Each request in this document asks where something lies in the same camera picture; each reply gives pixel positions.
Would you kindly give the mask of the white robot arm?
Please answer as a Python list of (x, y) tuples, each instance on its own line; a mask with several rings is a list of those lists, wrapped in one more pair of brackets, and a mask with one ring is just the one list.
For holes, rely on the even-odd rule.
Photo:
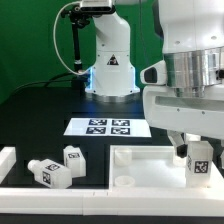
[(115, 9), (122, 2), (88, 4), (97, 34), (87, 92), (104, 101), (140, 93), (147, 123), (165, 129), (181, 156), (184, 134), (224, 140), (224, 0), (154, 0), (162, 59), (141, 71), (143, 89), (131, 70), (129, 24)]

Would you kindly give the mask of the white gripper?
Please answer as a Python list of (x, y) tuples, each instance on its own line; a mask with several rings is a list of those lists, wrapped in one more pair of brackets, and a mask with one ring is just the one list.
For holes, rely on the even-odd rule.
[(206, 87), (203, 98), (179, 98), (171, 88), (148, 85), (143, 90), (143, 109), (150, 127), (168, 130), (180, 158), (187, 155), (180, 132), (220, 139), (224, 169), (224, 85)]

